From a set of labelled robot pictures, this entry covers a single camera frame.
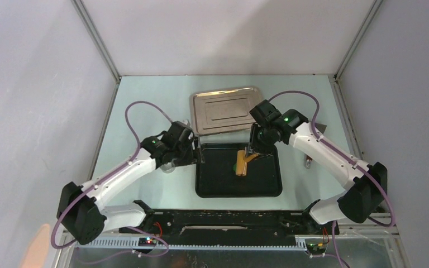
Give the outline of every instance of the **white wall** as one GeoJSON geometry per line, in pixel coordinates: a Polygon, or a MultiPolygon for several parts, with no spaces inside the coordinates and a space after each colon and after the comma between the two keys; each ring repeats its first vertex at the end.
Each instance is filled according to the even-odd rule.
{"type": "Polygon", "coordinates": [[[429,1],[384,1],[341,83],[413,267],[429,267],[429,1]]]}
{"type": "Polygon", "coordinates": [[[87,178],[114,86],[71,1],[0,1],[0,267],[87,178]]]}
{"type": "Polygon", "coordinates": [[[122,75],[331,74],[373,0],[85,0],[122,75]]]}

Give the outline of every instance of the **silver metal tray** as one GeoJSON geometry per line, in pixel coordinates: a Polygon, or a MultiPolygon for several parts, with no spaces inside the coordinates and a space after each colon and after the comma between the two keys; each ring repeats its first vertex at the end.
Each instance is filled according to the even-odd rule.
{"type": "Polygon", "coordinates": [[[190,96],[194,130],[211,135],[251,128],[249,111],[263,100],[256,87],[228,88],[190,96]]]}

